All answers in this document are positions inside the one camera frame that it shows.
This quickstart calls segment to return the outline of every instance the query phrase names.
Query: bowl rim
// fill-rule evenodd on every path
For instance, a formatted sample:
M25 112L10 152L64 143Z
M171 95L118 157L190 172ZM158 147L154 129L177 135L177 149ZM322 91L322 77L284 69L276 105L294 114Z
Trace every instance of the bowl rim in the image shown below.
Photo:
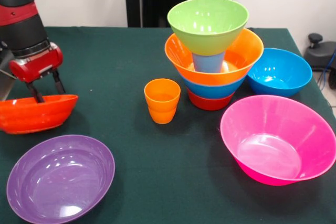
M15 108L15 109L21 109L21 108L27 108L27 107L36 107L36 106L48 106L54 103L60 103L60 102L66 102L71 100L78 100L78 95L76 94L52 94L52 95L44 95L43 98L46 97L60 97L59 100L52 101L52 102L41 102L41 103L28 103L28 104L17 104L15 106L9 106L8 104L13 103L14 101L22 101L22 100L31 100L34 99L33 97L25 97L25 98L18 98L18 99L10 99L5 101L0 101L0 108L1 107L7 107L7 108Z
M172 99L170 99L170 100L168 100L168 101L157 101L157 100L154 100L153 98L151 98L151 97L147 94L146 89L147 89L147 87L148 87L152 82L154 82L154 81L160 81L160 80L169 81L169 82L174 83L174 85L178 88L178 94L177 94L177 96L174 96L174 98L172 98ZM170 102L172 102L172 101L175 101L176 99L180 99L180 96L181 96L181 87L180 87L180 85L179 85L176 81L174 81L174 80L172 80L172 79L168 79L168 78L157 78L157 79L153 79L153 80L149 81L149 82L145 85L145 87L143 88L143 92L144 92L145 97L146 97L147 99L149 99L151 102L155 102L155 103L159 103L159 104L160 104L160 103L164 104L164 103L170 103Z
M171 19L170 19L170 17L171 17L171 13L172 13L176 8L178 8L180 5L183 5L184 3L187 3L187 2L195 2L195 1L201 1L201 0L185 0L185 1L182 1L182 2L180 2L180 3L178 3L178 4L176 4L175 6L173 6L173 7L169 10L169 12L167 13L167 20L168 20L168 23L169 23L174 29L176 29L176 30L178 30L178 31L180 31L180 32L182 32L182 33L185 33L185 34L198 35L198 36L207 36L207 37L214 37L214 36L224 35L224 34L227 34L227 33L232 32L232 31L238 30L238 29L240 29L241 27L244 27L245 24L247 23L248 19L249 19L249 12L248 12L248 9L247 9L243 4L241 4L240 2L235 1L235 0L223 0L224 2L233 2L233 3L237 4L237 5L239 5L239 6L242 7L243 10L246 12L246 18L245 18L244 22L242 22L241 25L236 26L236 27L234 27L234 28L232 28L232 29L230 29L230 30L223 31L223 32L221 32L221 33L216 33L216 34L190 33L190 32L182 31L181 29L178 29L175 25L173 25L173 24L171 23Z
M199 99L199 100L202 100L202 101L204 101L204 102L219 102L219 101L223 101L223 100L225 100L225 99L232 98L233 95L234 95L235 92L236 92L236 91L234 91L234 92L231 93L230 95L228 95L228 96L226 96L226 97L223 97L223 98L210 99L210 98L200 97L198 94L195 94L195 93L194 93L193 91L191 91L189 88L186 88L186 89L187 89L187 93L188 93L188 94L189 94L189 92L190 92L190 94L191 94L193 97L195 97L195 98L197 98L197 99Z
M116 162L115 162L115 159L114 159L114 157L113 157L113 154L112 154L112 152L111 152L111 150L103 143L103 142L101 142L101 141L99 141L98 139L96 139L96 138L93 138L93 137L91 137L91 136L85 136L85 135L79 135L79 134L68 134L68 135L60 135L60 136L55 136L55 137L52 137L52 138L49 138L49 139L47 139L47 140L44 140L44 141L42 141L42 142L40 142L39 144L37 144L37 145L35 145L35 146L33 146L32 148L30 148L29 150L27 150L20 158L19 158L19 160L15 163L15 165L12 167L12 170L11 170L11 172L10 172L10 174L9 174L9 176L8 176L8 179L7 179L7 185L6 185L6 198L7 198L7 202L8 202L8 204L9 204L9 206L11 207L11 209L12 209L12 211L16 214L16 215L18 215L20 218L22 218L23 220L25 220L25 221L27 221L27 222L31 222L31 220L28 220L28 219L26 219L26 218L23 218L14 208L12 208L12 205L10 204L11 202L9 201L9 199L8 199L8 182L9 182L9 179L11 178L11 176L12 176L12 173L14 172L14 168L17 166L17 164L25 157L25 155L27 155L30 151L32 151L33 149L35 149L35 148L37 148L38 146L40 146L40 145L43 145L43 144L46 144L46 143L48 143L48 142L50 142L50 141L52 141L52 140L54 140L54 139L56 139L56 138L60 138L60 137L68 137L68 136L80 136L80 137L84 137L84 138L89 138L90 139L90 141L94 141L94 142L98 142L103 148L105 148L107 151L108 151L108 153L109 153L109 155L110 155L110 157L111 157L111 161L114 163L114 168L113 168L113 170L111 171L111 173L112 173L112 176L111 176L111 181L109 182L109 184L108 184L108 186L107 186L107 190L102 194L102 196L101 197L99 197L99 198L97 198L95 201L94 201L94 204L92 204L89 208L87 208L85 211L83 211L81 214L79 214L79 215L75 215L75 217L73 217L73 218L69 218L69 219L67 219L67 220L60 220L60 221L56 221L56 222L54 222L53 224L63 224L63 223L68 223L68 222L70 222L70 221L74 221L74 220L77 220L77 219L79 219L80 217L82 217L82 216L84 216L85 214L87 214L89 211L91 211L102 199L103 199L103 197L107 194L107 192L109 191L109 189L110 189L110 187L111 187L111 185L112 185L112 182L113 182L113 179L114 179L114 176L115 176L115 171L116 171Z
M303 57L301 57L301 56L299 56L299 55L297 55L297 54L295 54L295 53L293 53L293 52L291 52L291 51L287 51L287 50L285 50L285 49L281 49L281 48L265 47L265 48L264 48L264 52L265 52L265 51L279 51L279 52L282 51L282 52L287 53L288 55L292 55L293 57L297 57L297 58L299 58L300 61L307 67L307 69L310 69L310 77L307 79L307 81L304 82L304 84L301 84L301 85L298 85L298 86L295 86L295 87L292 87L292 88L284 89L284 88L273 87L273 86L270 86L270 85L265 84L265 82L263 82L263 81L258 81L257 79L255 79L255 78L253 78L253 77L251 76L251 74L250 74L250 73L251 73L251 70L252 70L253 67L255 67L255 65L253 65L253 66L251 67L251 69L247 72L247 77L248 77L248 79L250 79L251 81L258 83L258 84L261 85L261 86L265 86L265 87L268 87L268 88L271 88L271 89L275 89L275 90L294 90L294 89L300 89L300 88L303 88L305 85L307 85L307 84L311 81L311 79L312 79L312 77L313 77L313 72L312 72L312 70L311 70L310 65L307 63L307 61L306 61Z
M237 82L244 81L244 79L246 78L246 76L243 76L235 82L231 82L229 84L224 84L224 85L203 85L203 84L198 84L198 83L193 82L193 81L189 81L187 78L185 78L181 74L180 74L180 76L181 76L182 80L187 81L187 82L191 83L192 85L196 85L196 86L200 86L200 87L206 87L206 88L223 88L223 87L226 87L226 86L234 85Z
M312 175L312 176L309 176L309 177L304 177L304 178L281 178L281 177L277 177L277 176L271 176L271 175L268 175L266 173L263 173L263 172L260 172L258 170L255 170L254 168L250 167L249 165L247 165L246 163L242 162L238 157L237 155L233 152L232 148L229 148L228 145L227 145L227 142L223 136L223 130L222 130L222 125L225 123L224 122L224 118L226 116L226 114L228 113L229 109L236 106L237 104L239 104L240 102L242 101L246 101L246 100L253 100L253 99L261 99L261 98L276 98L278 100L287 100L289 102L292 102L292 103L295 103L296 105L298 106L301 106L305 109L307 109L308 111L312 112L312 114L314 114L316 117L318 117L322 122L324 122L325 126L327 127L327 129L329 130L329 132L331 133L331 135L333 136L333 141L334 141L334 145L335 145L335 153L334 153L334 158L332 160L332 162L330 162L330 164L323 170L321 171L320 173L318 174L315 174L315 175ZM220 129L220 135L222 137L222 141L224 142L224 145L225 147L230 151L231 155L233 155L233 157L241 162L243 165L245 165L246 167L248 167L249 169L259 173L259 174L262 174L266 177L269 177L269 178L274 178L274 179L279 179L279 180L284 180L284 181L289 181L289 182L299 182L299 181L304 181L304 180L310 180L310 179L313 179L313 178L317 178L321 175L323 175L324 173L326 173L335 163L336 161L336 135L333 131L333 129L331 128L331 126L329 125L329 123L319 114L317 113L315 110L313 110L312 108L308 107L307 105L301 103L301 102L298 102L298 101L295 101L293 99L290 99L290 98L286 98L286 97L281 97L281 96L278 96L278 95L271 95L271 94L260 94L260 95L252 95L252 96L249 96L249 97L245 97L245 98L242 98L236 102L234 102L231 106L229 106L225 112L223 113L222 115L222 118L221 118L221 121L220 121L220 126L219 126L219 129Z
M264 43L263 41L261 40L261 38L256 34L254 33L253 31L247 29L247 28L243 28L242 31L246 31L248 33L252 33L256 36L256 39L259 41L260 45L261 45L261 52L264 52ZM185 68L181 65L179 65L178 63L174 62L173 60L171 60L171 58L168 56L168 41L170 41L172 39L172 37L176 37L179 41L180 39L178 38L178 36L173 33L169 36L169 38L166 40L165 44L164 44L164 51L165 51L165 54L166 54L166 57L168 58L168 60L175 66L178 66L179 68L183 69L184 71L187 71L189 73L195 73L195 74L201 74L201 75L207 75L207 76L224 76L226 74L232 74L232 73L238 73L238 72L241 72L241 71L244 71L245 69L247 68L251 68L260 58L261 56L263 55L263 53L261 53L252 63L250 63L249 65L247 66L244 66L242 68L239 68L237 70L234 70L234 71L230 71L230 72L226 72L226 73L205 73L205 72L199 72L199 71L195 71L195 70L190 70L188 68Z

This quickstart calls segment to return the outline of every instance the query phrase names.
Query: table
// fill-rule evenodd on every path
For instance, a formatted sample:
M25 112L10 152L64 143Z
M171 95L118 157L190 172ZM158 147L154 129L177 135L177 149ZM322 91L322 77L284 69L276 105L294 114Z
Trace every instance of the table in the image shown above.
M71 117L57 129L0 133L0 216L24 223L10 209L6 183L15 162L37 143L64 134L84 134L114 154L116 175L104 199L74 223L335 223L336 166L311 181L285 187L260 184L244 174L225 148L220 111L190 103L182 79L164 53L169 28L47 28L64 53L60 76L79 95ZM299 54L287 29L255 29L265 47ZM170 78L182 87L174 120L152 122L145 84ZM36 82L54 94L52 77ZM254 95L245 81L233 102ZM9 98L30 96L17 82ZM292 97L320 113L336 130L332 110L316 82Z

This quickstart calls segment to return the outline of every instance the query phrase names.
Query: black knob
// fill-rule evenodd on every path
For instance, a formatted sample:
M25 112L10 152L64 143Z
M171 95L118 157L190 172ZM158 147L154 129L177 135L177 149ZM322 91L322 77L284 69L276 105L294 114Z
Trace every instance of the black knob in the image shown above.
M311 48L315 47L319 42L323 40L322 35L320 34L309 34L308 35L309 41L312 43Z

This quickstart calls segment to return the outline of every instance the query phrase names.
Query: cup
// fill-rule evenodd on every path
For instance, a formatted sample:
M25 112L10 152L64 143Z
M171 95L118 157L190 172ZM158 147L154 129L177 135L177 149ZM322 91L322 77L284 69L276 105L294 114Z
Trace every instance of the cup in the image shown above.
M224 60L225 52L220 54L203 56L193 53L193 62L195 70L204 73L220 73Z
M170 79L155 79L147 83L144 93L153 121L158 124L170 123L180 99L180 86Z

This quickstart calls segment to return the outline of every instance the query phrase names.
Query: plastic bowl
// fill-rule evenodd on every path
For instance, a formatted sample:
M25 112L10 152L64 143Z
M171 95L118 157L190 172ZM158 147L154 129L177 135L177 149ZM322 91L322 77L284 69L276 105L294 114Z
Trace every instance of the plastic bowl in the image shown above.
M210 56L223 52L237 38L248 11L232 0L187 0L175 5L167 19L191 52Z
M0 102L0 129L8 134L25 134L55 128L70 116L78 100L77 95L62 94Z
M196 107L202 110L209 110L209 111L221 110L222 108L224 108L226 105L229 104L229 102L231 101L231 98L234 95L234 93L232 93L231 95L221 98L221 99L206 99L206 98L202 98L194 94L188 88L187 88L187 92L188 92L189 99L193 105L195 105Z
M290 97L312 78L309 64L292 52L265 48L261 59L248 72L248 82L257 94Z
M222 86L201 85L188 81L183 77L182 79L186 87L195 95L206 99L221 99L234 93L243 83L245 78L241 78L239 81L233 82L229 85Z
M209 86L228 85L243 78L264 50L263 42L252 31L244 28L238 38L226 49L221 73L195 71L192 53L172 34L164 50L181 76L193 83Z
M258 182L282 186L324 174L336 158L336 137L311 108L289 98L255 95L223 114L224 144Z
M13 167L7 182L8 203L29 223L68 223L105 196L115 167L111 151L94 138L51 138L31 148Z

